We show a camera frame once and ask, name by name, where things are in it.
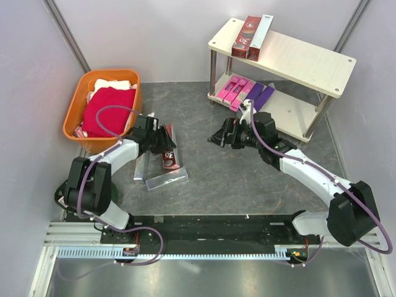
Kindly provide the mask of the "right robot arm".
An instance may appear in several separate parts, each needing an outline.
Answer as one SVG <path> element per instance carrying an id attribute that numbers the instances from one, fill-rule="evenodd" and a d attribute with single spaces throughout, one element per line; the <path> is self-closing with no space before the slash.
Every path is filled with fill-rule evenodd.
<path id="1" fill-rule="evenodd" d="M 351 246 L 379 223 L 371 188 L 363 181 L 353 183 L 314 163 L 294 144 L 279 137 L 270 113 L 260 112 L 252 121 L 226 118 L 221 128 L 208 138 L 219 147 L 257 149 L 261 159 L 309 188 L 328 206 L 328 211 L 300 210 L 283 228 L 289 243 L 307 235 L 330 235 L 343 246 Z"/>

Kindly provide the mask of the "holographic purple toothpaste box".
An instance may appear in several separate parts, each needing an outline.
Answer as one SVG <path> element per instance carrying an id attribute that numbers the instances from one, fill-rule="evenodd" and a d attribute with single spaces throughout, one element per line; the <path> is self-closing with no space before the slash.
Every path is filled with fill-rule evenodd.
<path id="1" fill-rule="evenodd" d="M 264 99 L 260 99 L 260 95 L 263 91 L 264 85 L 261 83 L 256 82 L 248 95 L 246 96 L 244 101 L 254 100 L 255 109 L 259 110 L 265 104 Z"/>

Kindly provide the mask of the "red 3D toothpaste box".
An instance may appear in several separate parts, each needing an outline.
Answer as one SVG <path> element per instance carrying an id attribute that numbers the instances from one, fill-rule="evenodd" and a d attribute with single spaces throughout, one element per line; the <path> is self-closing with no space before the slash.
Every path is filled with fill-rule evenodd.
<path id="1" fill-rule="evenodd" d="M 232 57 L 247 58 L 254 34 L 261 22 L 261 17 L 248 16 L 236 37 L 232 49 Z"/>
<path id="2" fill-rule="evenodd" d="M 263 14 L 249 46 L 247 59 L 257 62 L 259 60 L 260 49 L 273 21 L 272 15 Z"/>
<path id="3" fill-rule="evenodd" d="M 176 134 L 174 133 L 174 128 L 172 124 L 166 126 L 166 130 L 168 131 L 171 140 L 176 145 Z M 163 168 L 166 170 L 177 170 L 181 167 L 178 148 L 172 148 L 162 153 L 162 161 L 163 161 Z"/>

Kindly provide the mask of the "pink toothpaste box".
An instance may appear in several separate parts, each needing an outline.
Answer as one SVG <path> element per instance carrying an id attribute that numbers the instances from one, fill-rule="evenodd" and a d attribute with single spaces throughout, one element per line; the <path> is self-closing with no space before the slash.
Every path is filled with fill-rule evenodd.
<path id="1" fill-rule="evenodd" d="M 220 90 L 220 92 L 217 95 L 217 97 L 221 100 L 221 102 L 224 101 L 225 97 L 231 92 L 233 87 L 238 83 L 240 79 L 241 78 L 239 76 L 235 76 L 235 75 L 229 79 L 229 81 L 225 84 L 225 86 Z"/>
<path id="2" fill-rule="evenodd" d="M 224 102 L 231 105 L 232 102 L 236 99 L 236 97 L 241 93 L 242 89 L 249 82 L 247 79 L 239 79 L 234 85 L 233 88 L 228 92 L 227 96 L 224 98 Z"/>
<path id="3" fill-rule="evenodd" d="M 240 104 L 245 100 L 251 89 L 253 88 L 254 83 L 248 82 L 238 93 L 237 97 L 232 101 L 230 110 L 237 111 Z"/>

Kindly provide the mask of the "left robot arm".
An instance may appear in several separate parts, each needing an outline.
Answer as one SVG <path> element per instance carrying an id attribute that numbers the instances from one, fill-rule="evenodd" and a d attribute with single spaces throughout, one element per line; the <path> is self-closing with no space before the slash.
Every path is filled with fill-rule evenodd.
<path id="1" fill-rule="evenodd" d="M 140 115 L 128 134 L 112 147 L 89 158 L 74 158 L 67 179 L 54 193 L 54 201 L 80 218 L 97 219 L 113 227 L 120 242 L 130 243 L 136 229 L 132 215 L 113 201 L 112 175 L 148 151 L 158 155 L 175 148 L 166 126 L 157 118 Z"/>

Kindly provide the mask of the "silver toothpaste box small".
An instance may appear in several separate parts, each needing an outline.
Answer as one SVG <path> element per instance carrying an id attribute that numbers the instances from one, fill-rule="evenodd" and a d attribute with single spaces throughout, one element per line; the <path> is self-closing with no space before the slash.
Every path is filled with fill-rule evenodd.
<path id="1" fill-rule="evenodd" d="M 149 153 L 143 153 L 136 159 L 135 170 L 134 170 L 134 181 L 143 183 L 145 181 L 145 173 L 148 168 Z"/>

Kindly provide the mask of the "silver toothpaste box long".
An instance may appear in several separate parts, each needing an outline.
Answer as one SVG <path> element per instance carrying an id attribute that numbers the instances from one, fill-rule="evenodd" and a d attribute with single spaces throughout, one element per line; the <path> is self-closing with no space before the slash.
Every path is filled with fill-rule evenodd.
<path id="1" fill-rule="evenodd" d="M 145 181 L 145 184 L 147 189 L 151 191 L 171 183 L 188 180 L 188 178 L 189 176 L 185 167 L 181 167 L 176 170 L 156 176 L 154 178 L 147 179 Z"/>

